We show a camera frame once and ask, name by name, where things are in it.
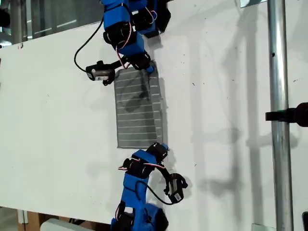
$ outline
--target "metal pole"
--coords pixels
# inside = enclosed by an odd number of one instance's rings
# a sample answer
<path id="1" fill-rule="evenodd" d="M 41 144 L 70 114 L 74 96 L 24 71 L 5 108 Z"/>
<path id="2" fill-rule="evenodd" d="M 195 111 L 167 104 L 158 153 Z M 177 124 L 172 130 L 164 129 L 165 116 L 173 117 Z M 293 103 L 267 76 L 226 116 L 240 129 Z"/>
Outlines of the metal pole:
<path id="1" fill-rule="evenodd" d="M 13 44 L 27 41 L 26 1 L 11 1 L 11 29 Z"/>
<path id="2" fill-rule="evenodd" d="M 289 107 L 284 0 L 268 0 L 271 111 Z M 272 122 L 277 231 L 293 231 L 289 124 Z"/>

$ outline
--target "black clamp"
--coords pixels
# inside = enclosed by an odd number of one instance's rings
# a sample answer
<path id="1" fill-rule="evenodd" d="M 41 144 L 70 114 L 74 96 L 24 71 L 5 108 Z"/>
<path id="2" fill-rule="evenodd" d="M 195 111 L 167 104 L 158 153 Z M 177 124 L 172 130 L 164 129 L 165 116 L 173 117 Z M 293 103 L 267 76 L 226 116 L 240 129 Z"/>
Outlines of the black clamp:
<path id="1" fill-rule="evenodd" d="M 131 230 L 134 225 L 134 214 L 125 212 L 125 202 L 121 201 L 117 214 L 115 215 L 116 222 L 112 226 L 112 231 L 127 231 Z"/>
<path id="2" fill-rule="evenodd" d="M 130 26 L 127 23 L 119 22 L 106 28 L 103 33 L 103 38 L 106 43 L 111 44 L 114 49 L 116 45 L 120 47 L 123 45 L 121 42 L 125 41 L 129 36 Z M 132 31 L 127 42 L 127 45 L 135 43 L 137 41 L 137 32 Z"/>
<path id="3" fill-rule="evenodd" d="M 149 177 L 155 167 L 144 165 L 144 163 L 147 162 L 135 155 L 132 155 L 131 157 L 131 159 L 126 159 L 123 163 L 123 168 L 127 169 L 127 173 L 141 179 Z"/>
<path id="4" fill-rule="evenodd" d="M 266 112 L 265 117 L 266 121 L 297 123 L 301 127 L 308 127 L 308 103 L 301 103 L 297 108 Z"/>
<path id="5" fill-rule="evenodd" d="M 185 178 L 178 173 L 173 173 L 166 179 L 166 188 L 164 192 L 169 197 L 170 201 L 176 204 L 184 199 L 183 189 L 187 187 L 188 184 Z"/>
<path id="6" fill-rule="evenodd" d="M 150 66 L 151 57 L 144 51 L 128 57 L 128 62 L 138 71 L 147 69 Z"/>
<path id="7" fill-rule="evenodd" d="M 127 57 L 121 58 L 123 64 L 127 62 Z M 120 61 L 116 61 L 112 64 L 104 64 L 103 61 L 98 61 L 95 65 L 87 66 L 86 72 L 89 79 L 92 81 L 103 81 L 104 86 L 111 84 L 116 77 L 115 69 L 121 66 Z"/>

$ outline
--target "white tabletop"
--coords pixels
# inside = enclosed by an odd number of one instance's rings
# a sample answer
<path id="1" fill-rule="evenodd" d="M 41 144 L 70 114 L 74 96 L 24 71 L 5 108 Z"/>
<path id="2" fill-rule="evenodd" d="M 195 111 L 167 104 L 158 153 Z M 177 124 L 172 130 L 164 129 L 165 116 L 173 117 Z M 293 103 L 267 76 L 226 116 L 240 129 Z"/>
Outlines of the white tabletop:
<path id="1" fill-rule="evenodd" d="M 307 1 L 287 1 L 290 106 L 307 102 Z M 186 177 L 169 230 L 275 227 L 267 5 L 172 1 L 156 60 L 167 103 L 167 167 Z M 117 149 L 113 86 L 92 82 L 73 62 L 97 24 L 0 50 L 0 206 L 110 223 L 124 159 Z M 94 37 L 81 66 L 116 60 Z M 295 230 L 308 209 L 308 130 L 291 125 Z M 150 185 L 163 195 L 159 172 Z M 151 194 L 149 201 L 157 203 Z"/>

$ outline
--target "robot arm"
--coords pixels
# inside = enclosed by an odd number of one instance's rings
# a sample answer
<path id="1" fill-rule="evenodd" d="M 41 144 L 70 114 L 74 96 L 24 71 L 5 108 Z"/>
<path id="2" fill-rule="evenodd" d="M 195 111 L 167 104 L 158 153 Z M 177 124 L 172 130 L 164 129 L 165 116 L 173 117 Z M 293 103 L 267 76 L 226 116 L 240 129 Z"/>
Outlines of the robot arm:
<path id="1" fill-rule="evenodd" d="M 146 203 L 146 190 L 149 189 L 162 203 L 173 205 L 183 198 L 183 188 L 188 185 L 180 174 L 169 174 L 162 161 L 167 156 L 168 147 L 165 144 L 154 143 L 147 151 L 139 150 L 130 159 L 126 159 L 120 170 L 125 170 L 124 189 L 121 202 L 112 219 L 111 228 L 116 231 L 164 231 L 168 220 L 161 208 Z M 166 179 L 166 189 L 171 203 L 161 200 L 148 186 L 149 175 L 159 169 Z M 133 209 L 132 213 L 125 212 L 125 208 Z"/>
<path id="2" fill-rule="evenodd" d="M 91 80 L 103 80 L 105 86 L 115 79 L 115 69 L 129 62 L 136 70 L 154 71 L 151 57 L 144 49 L 142 35 L 151 38 L 164 32 L 171 18 L 167 8 L 169 0 L 100 0 L 105 7 L 103 14 L 103 38 L 113 46 L 119 61 L 112 64 L 88 66 L 86 72 Z"/>

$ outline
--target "silver metal pipe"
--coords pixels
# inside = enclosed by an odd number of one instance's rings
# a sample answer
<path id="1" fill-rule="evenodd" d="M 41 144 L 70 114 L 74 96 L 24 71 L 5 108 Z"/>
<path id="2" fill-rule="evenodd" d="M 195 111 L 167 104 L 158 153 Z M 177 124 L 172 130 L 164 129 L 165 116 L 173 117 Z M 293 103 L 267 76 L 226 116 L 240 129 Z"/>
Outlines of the silver metal pipe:
<path id="1" fill-rule="evenodd" d="M 284 0 L 268 0 L 268 21 L 270 101 L 274 112 L 289 107 Z M 289 124 L 272 122 L 271 129 L 277 231 L 293 231 Z"/>

